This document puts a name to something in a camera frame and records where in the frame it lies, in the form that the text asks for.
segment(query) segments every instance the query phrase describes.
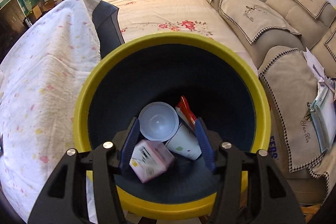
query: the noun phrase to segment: yellow rim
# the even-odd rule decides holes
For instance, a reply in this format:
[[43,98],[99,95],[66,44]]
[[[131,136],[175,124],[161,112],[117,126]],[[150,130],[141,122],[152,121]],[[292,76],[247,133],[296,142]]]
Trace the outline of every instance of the yellow rim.
[[[270,138],[270,112],[265,92],[258,77],[244,60],[227,47],[209,38],[186,33],[160,33],[135,39],[121,45],[98,63],[85,81],[75,106],[73,138],[77,150],[79,152],[91,150],[87,129],[88,112],[93,95],[107,72],[134,52],[162,44],[184,44],[199,47],[224,60],[240,75],[251,94],[256,115],[256,129],[251,152],[255,153],[259,149],[267,150]],[[88,172],[88,176],[92,180],[92,172]],[[247,174],[243,172],[241,189],[245,190],[246,188]],[[117,187],[117,190],[123,209],[153,219],[177,220],[205,215],[211,211],[216,197],[216,194],[212,194],[189,203],[160,204],[137,198],[120,187]]]

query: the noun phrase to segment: paper cup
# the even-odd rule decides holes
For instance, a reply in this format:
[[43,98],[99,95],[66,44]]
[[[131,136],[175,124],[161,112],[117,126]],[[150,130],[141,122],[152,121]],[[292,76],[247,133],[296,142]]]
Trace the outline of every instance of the paper cup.
[[176,134],[166,143],[166,147],[190,160],[196,160],[202,153],[197,138],[182,123]]

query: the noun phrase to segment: silver screw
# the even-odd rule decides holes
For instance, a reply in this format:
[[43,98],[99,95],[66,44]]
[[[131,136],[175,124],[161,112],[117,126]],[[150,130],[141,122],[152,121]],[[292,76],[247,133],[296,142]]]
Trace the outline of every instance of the silver screw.
[[106,149],[109,149],[112,146],[113,146],[113,143],[111,143],[111,142],[105,142],[105,143],[103,143],[103,147],[106,148]]
[[224,142],[222,143],[222,147],[224,149],[230,149],[232,147],[232,144],[230,144],[229,142]]
[[76,150],[73,149],[73,148],[71,148],[71,149],[69,149],[69,150],[67,151],[67,155],[68,155],[68,156],[73,156],[74,154],[76,154]]
[[268,155],[267,151],[266,150],[263,150],[263,149],[260,149],[258,151],[259,155],[262,156],[262,157],[266,157]]

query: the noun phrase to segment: white plastic cup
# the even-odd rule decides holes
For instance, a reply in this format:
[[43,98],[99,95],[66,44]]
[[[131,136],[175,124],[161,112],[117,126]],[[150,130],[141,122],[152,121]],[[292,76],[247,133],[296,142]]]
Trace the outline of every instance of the white plastic cup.
[[176,134],[166,143],[169,151],[196,160],[201,155],[201,148],[195,135],[182,123]]
[[140,132],[150,141],[167,141],[179,128],[179,117],[173,107],[164,102],[146,105],[139,114]]

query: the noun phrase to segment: beige sofa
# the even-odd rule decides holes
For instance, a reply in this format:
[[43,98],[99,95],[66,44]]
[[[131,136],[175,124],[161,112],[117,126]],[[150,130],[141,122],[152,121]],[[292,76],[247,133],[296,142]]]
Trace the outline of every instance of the beige sofa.
[[[336,77],[336,10],[326,0],[207,1],[236,33],[251,55],[259,73],[262,74],[266,66],[270,67],[270,62],[273,67],[277,66],[277,70],[280,70],[278,73],[274,73],[276,71],[274,69],[268,71],[268,83],[265,83],[266,78],[260,74],[260,80],[265,87],[272,109],[272,136],[277,140],[279,155],[281,154],[276,163],[292,186],[300,203],[321,203],[326,196],[326,188],[329,188],[326,187],[326,181],[322,176],[319,179],[317,179],[318,176],[313,177],[311,170],[305,168],[308,164],[301,164],[305,161],[300,156],[297,156],[295,160],[297,162],[301,160],[302,162],[295,165],[295,161],[291,158],[295,153],[292,152],[290,155],[288,151],[288,136],[294,136],[294,144],[295,135],[300,134],[301,129],[300,126],[296,125],[296,120],[290,121],[292,117],[288,115],[288,112],[292,106],[290,105],[291,102],[286,101],[285,93],[297,93],[297,97],[302,98],[301,105],[295,105],[296,112],[300,112],[296,119],[301,120],[301,116],[303,118],[306,114],[307,102],[314,98],[316,92],[314,87],[316,86],[317,89],[317,81],[315,83],[312,73],[306,71],[305,61],[300,53],[306,48],[317,57],[325,68],[325,74],[328,77]],[[290,60],[292,67],[297,69],[301,66],[306,75],[303,76],[302,70],[293,70],[288,76],[289,67],[284,62],[286,58],[278,60],[284,55]],[[287,81],[278,80],[279,77],[292,77],[293,83],[295,83],[294,80],[300,78],[298,75],[304,79],[311,78],[313,82],[310,92],[303,92],[299,86],[292,88],[288,79],[286,79]],[[274,80],[274,89],[275,87],[280,88],[277,98],[280,100],[279,97],[282,94],[281,104],[279,102],[276,105],[274,104],[274,94],[268,90],[272,86],[270,79]],[[286,116],[287,128],[283,126],[283,120]],[[314,149],[316,151],[311,153],[314,158],[309,162],[312,165],[316,165],[323,158],[322,154],[319,155],[319,149],[316,147]]]

